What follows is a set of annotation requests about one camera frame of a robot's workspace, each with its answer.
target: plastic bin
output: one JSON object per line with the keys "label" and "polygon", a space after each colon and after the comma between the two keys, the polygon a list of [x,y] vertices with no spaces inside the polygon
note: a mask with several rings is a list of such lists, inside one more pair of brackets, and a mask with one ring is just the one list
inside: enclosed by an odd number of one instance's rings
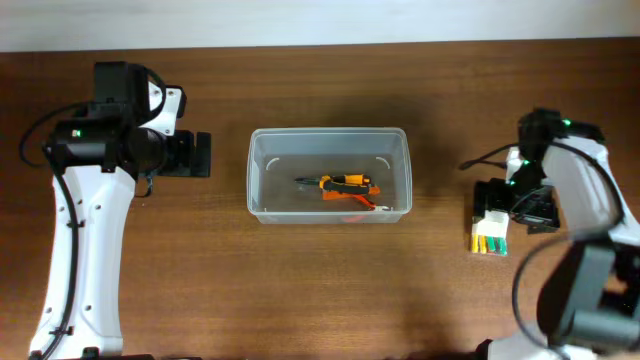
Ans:
{"label": "plastic bin", "polygon": [[[297,177],[364,173],[381,193],[369,211],[353,198],[322,200]],[[263,224],[394,223],[411,210],[411,160],[399,128],[258,129],[251,136],[247,207]]]}

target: black cable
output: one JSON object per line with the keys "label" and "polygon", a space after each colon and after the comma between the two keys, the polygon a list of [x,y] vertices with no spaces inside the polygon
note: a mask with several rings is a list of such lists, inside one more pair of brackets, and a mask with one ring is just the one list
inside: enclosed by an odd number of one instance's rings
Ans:
{"label": "black cable", "polygon": [[508,149],[510,149],[510,148],[512,148],[514,146],[519,146],[519,145],[520,145],[520,143],[513,143],[513,144],[508,144],[508,145],[501,146],[501,147],[499,147],[499,148],[497,148],[497,149],[495,149],[495,150],[493,150],[493,151],[491,151],[491,152],[489,152],[489,153],[487,153],[485,155],[480,156],[477,159],[463,162],[462,164],[460,164],[458,169],[467,170],[468,168],[472,167],[473,165],[483,163],[486,159],[492,157],[493,155],[499,154],[499,153],[501,153],[501,152],[503,152],[505,150],[508,150]]}
{"label": "black cable", "polygon": [[[527,200],[528,198],[530,198],[531,196],[533,196],[533,195],[535,195],[535,194],[537,194],[537,193],[542,192],[543,190],[546,190],[546,188],[545,188],[545,187],[541,187],[541,188],[538,188],[538,189],[533,189],[533,190],[529,191],[528,193],[526,193],[525,195],[521,196],[521,197],[518,199],[518,201],[516,201],[516,203],[515,203],[515,204],[513,204],[513,206],[511,207],[511,209],[509,209],[509,215],[513,214],[513,211],[514,211],[514,210],[515,210],[515,209],[516,209],[520,204],[522,204],[525,200]],[[517,216],[515,216],[513,219],[515,219],[515,218],[519,218],[519,217],[522,217],[522,211],[520,211],[520,212],[517,214]]]}
{"label": "black cable", "polygon": [[503,169],[503,170],[507,169],[507,163],[506,162],[482,160],[482,161],[479,161],[478,164],[492,165],[492,166],[498,167],[498,168]]}
{"label": "black cable", "polygon": [[58,108],[56,110],[51,111],[50,113],[46,114],[45,116],[41,117],[36,122],[31,124],[29,129],[27,129],[27,131],[22,135],[22,138],[20,139],[20,144],[18,145],[18,152],[20,154],[20,159],[25,164],[27,164],[27,165],[29,165],[31,167],[44,166],[45,164],[36,164],[36,163],[31,162],[29,159],[27,159],[26,155],[24,154],[25,145],[27,143],[27,140],[29,140],[29,137],[31,136],[31,134],[33,134],[33,132],[38,127],[40,127],[42,124],[44,124],[45,122],[53,119],[54,116],[62,114],[62,113],[65,113],[65,112],[70,111],[70,110],[74,110],[74,109],[85,107],[85,106],[87,106],[87,105],[89,105],[91,103],[92,103],[91,101],[83,101],[83,102],[78,102],[78,103],[70,104],[70,105],[67,105],[67,106],[63,106],[61,108]]}
{"label": "black cable", "polygon": [[153,193],[153,176],[146,176],[147,179],[147,192],[144,195],[136,195],[137,198],[145,198],[151,196]]}
{"label": "black cable", "polygon": [[[511,147],[514,146],[521,146],[521,145],[548,145],[548,146],[553,146],[553,147],[557,147],[557,148],[561,148],[567,151],[570,151],[580,157],[582,157],[585,161],[587,161],[589,163],[589,165],[591,165],[596,172],[600,175],[600,177],[602,178],[602,180],[606,183],[607,188],[609,189],[609,193],[611,194],[611,196],[613,197],[615,206],[616,206],[616,217],[614,218],[614,220],[611,222],[610,225],[605,226],[603,229],[600,229],[600,232],[604,232],[604,233],[608,233],[611,229],[613,229],[614,227],[618,226],[619,224],[621,224],[624,221],[624,207],[622,206],[622,197],[620,196],[620,193],[618,192],[618,189],[615,186],[615,182],[613,181],[613,179],[611,178],[611,176],[609,175],[609,173],[602,167],[602,165],[600,165],[600,163],[598,163],[598,161],[596,159],[594,159],[593,157],[591,157],[589,154],[585,153],[584,151],[574,148],[573,146],[569,146],[563,143],[557,143],[557,142],[550,142],[550,143],[546,143],[546,142],[523,142],[523,143],[513,143],[513,144],[508,144],[508,145],[504,145],[501,146],[500,148],[493,150],[477,159],[474,160],[469,160],[466,161],[464,163],[462,163],[459,167],[460,170],[466,170],[470,167],[472,167],[473,165],[476,164],[480,164],[483,163],[486,159],[490,158],[493,155],[496,155],[504,150],[507,150]],[[518,290],[520,288],[520,280],[522,279],[522,275],[524,274],[524,270],[527,267],[527,265],[531,262],[531,260],[538,255],[540,252],[542,252],[544,249],[551,247],[553,245],[559,244],[563,241],[568,240],[568,238],[565,237],[558,237],[558,238],[552,238],[551,240],[545,241],[539,245],[537,245],[536,247],[534,247],[531,251],[529,251],[529,253],[524,257],[524,259],[522,260],[522,262],[520,262],[520,265],[518,265],[518,269],[516,270],[516,274],[513,277],[513,285],[511,288],[511,307],[513,308],[513,315],[514,318],[516,320],[516,323],[518,325],[518,328],[520,329],[520,331],[522,332],[522,334],[525,335],[525,337],[527,337],[527,339],[529,339],[529,341],[531,341],[532,344],[552,351],[555,354],[557,354],[562,360],[570,360],[570,357],[563,353],[560,349],[555,348],[555,347],[551,347],[548,344],[545,344],[544,342],[542,342],[541,340],[539,340],[538,338],[536,338],[525,326],[524,320],[522,319],[522,316],[520,314],[520,307],[518,305]]]}
{"label": "black cable", "polygon": [[58,169],[53,156],[46,148],[43,148],[43,152],[44,157],[47,159],[47,162],[51,167],[53,176],[55,177],[56,181],[58,181],[58,185],[62,190],[65,202],[67,203],[70,218],[69,226],[71,227],[71,264],[69,266],[69,287],[67,288],[67,300],[62,312],[60,326],[58,326],[55,331],[51,332],[51,334],[54,335],[54,338],[51,341],[51,344],[49,344],[47,350],[45,350],[45,352],[42,354],[42,359],[47,360],[56,350],[56,348],[60,344],[60,341],[62,341],[62,337],[67,334],[67,326],[69,325],[69,318],[71,317],[71,309],[73,308],[73,300],[76,293],[76,279],[78,273],[78,246],[80,240],[78,234],[78,216],[76,214],[76,209],[73,203],[73,198],[71,197],[71,192],[69,191],[69,187],[64,181],[62,173],[60,172],[60,169]]}

